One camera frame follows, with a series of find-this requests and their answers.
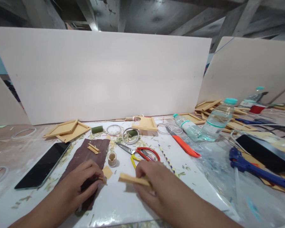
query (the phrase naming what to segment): metal ring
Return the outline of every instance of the metal ring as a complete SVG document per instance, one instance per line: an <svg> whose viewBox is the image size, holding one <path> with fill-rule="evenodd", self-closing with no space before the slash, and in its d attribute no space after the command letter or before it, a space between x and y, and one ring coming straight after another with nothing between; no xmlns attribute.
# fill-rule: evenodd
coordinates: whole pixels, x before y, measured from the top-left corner
<svg viewBox="0 0 285 228"><path fill-rule="evenodd" d="M156 126L158 127L158 126L160 126L160 125L165 125L165 127L168 127L170 130L171 130L171 128L168 126L168 125L166 125L166 124L164 124L164 123L158 123ZM160 130L158 130L160 133L162 133L163 135L169 135L170 133L169 132L162 132L162 131L160 131Z"/></svg>
<svg viewBox="0 0 285 228"><path fill-rule="evenodd" d="M124 134L126 133L127 130L130 130L130 129L133 129L133 130L135 130L135 131L137 132L137 138L136 138L133 142L127 142L127 141L125 141L125 139L124 139ZM135 144L135 143L138 141L138 139L139 139L139 132L138 132L137 129L134 129L134 128L127 128L126 130L123 131L123 141L124 141L126 144L128 144L128 145Z"/></svg>
<svg viewBox="0 0 285 228"><path fill-rule="evenodd" d="M174 131L174 133L177 133L177 134L183 133L183 130L182 130L182 128L181 128L180 126L178 126L178 125L176 125L176 124L168 124L169 127L170 127L170 125L171 125L171 126L176 126L176 127L178 127L178 128L180 129L180 132Z"/></svg>
<svg viewBox="0 0 285 228"><path fill-rule="evenodd" d="M109 132L108 132L108 129L109 129L110 127L115 127L115 126L116 126L116 127L119 127L119 131L118 131L117 133L114 133L114 134L109 133ZM116 136L116 135L118 135L118 134L121 132L121 127L120 127L119 125L117 125L117 124L113 124L113 125L110 125L109 127L107 127L106 132L107 132L107 134L110 135L110 136Z"/></svg>
<svg viewBox="0 0 285 228"><path fill-rule="evenodd" d="M18 134L20 134L20 133L22 133L22 132L25 132L25 131L27 131L27 130L34 130L34 131L31 132L31 133L29 133L28 135L25 135L25 136L15 137L15 136L17 136ZM22 130L22 131L18 132L17 134L14 134L14 135L12 136L12 138L14 138L14 139L19 139L19 138L28 137L28 136L30 136L31 134L33 134L35 131L36 131L36 128L29 128L29 129L26 129L26 130Z"/></svg>

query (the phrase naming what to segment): water bottle label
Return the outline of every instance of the water bottle label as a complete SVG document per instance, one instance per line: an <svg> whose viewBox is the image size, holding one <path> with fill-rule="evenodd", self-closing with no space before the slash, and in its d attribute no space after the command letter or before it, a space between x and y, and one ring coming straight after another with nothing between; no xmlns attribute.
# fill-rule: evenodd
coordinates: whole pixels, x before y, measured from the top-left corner
<svg viewBox="0 0 285 228"><path fill-rule="evenodd" d="M241 106L245 106L245 107L247 107L247 108L251 108L253 105L255 105L256 104L256 102L255 101L253 101L253 100L243 100L241 103L240 103L240 105Z"/></svg>
<svg viewBox="0 0 285 228"><path fill-rule="evenodd" d="M191 121L185 121L182 123L181 128L186 130L187 128L189 128L191 126L195 126L195 124Z"/></svg>
<svg viewBox="0 0 285 228"><path fill-rule="evenodd" d="M213 124L210 125L208 122L206 122L203 129L209 133L219 134L224 129L224 127L215 126Z"/></svg>

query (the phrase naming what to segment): person's left hand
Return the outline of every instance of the person's left hand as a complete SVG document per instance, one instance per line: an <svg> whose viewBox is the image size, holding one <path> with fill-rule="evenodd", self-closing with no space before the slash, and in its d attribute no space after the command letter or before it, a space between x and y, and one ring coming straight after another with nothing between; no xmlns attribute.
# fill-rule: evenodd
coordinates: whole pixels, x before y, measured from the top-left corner
<svg viewBox="0 0 285 228"><path fill-rule="evenodd" d="M64 222L85 200L87 200L102 183L95 181L85 191L80 187L86 179L92 176L104 177L103 171L93 161L88 160L71 171L29 214L22 217L17 223L19 227L58 227Z"/></svg>

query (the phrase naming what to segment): orange utility knife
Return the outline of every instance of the orange utility knife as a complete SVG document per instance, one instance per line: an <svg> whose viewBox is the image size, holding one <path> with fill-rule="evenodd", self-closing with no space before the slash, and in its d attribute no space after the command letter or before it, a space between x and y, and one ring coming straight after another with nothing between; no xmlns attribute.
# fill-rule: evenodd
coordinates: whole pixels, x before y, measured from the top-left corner
<svg viewBox="0 0 285 228"><path fill-rule="evenodd" d="M181 137L177 136L173 131L171 131L168 127L166 127L167 131L172 135L175 141L182 147L182 149L192 157L199 158L200 154L196 153L191 147L181 139Z"/></svg>

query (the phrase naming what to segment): plastic water bottle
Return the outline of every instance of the plastic water bottle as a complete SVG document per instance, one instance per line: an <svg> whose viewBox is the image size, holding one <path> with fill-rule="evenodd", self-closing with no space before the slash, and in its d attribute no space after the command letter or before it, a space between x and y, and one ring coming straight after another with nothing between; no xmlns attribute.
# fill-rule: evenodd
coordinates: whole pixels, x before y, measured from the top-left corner
<svg viewBox="0 0 285 228"><path fill-rule="evenodd" d="M174 117L175 123L187 133L188 137L192 141L194 142L201 141L200 139L198 139L200 135L200 130L201 130L199 126L196 126L193 122L191 122L184 116L174 114L173 117Z"/></svg>
<svg viewBox="0 0 285 228"><path fill-rule="evenodd" d="M237 99L226 98L224 103L216 107L208 117L205 125L201 129L200 139L214 142L231 120L234 113L234 106Z"/></svg>
<svg viewBox="0 0 285 228"><path fill-rule="evenodd" d="M244 99L239 107L240 108L251 108L253 105L257 104L258 99L262 96L262 90L264 89L264 87L259 86L256 89L256 93L249 96L247 99Z"/></svg>

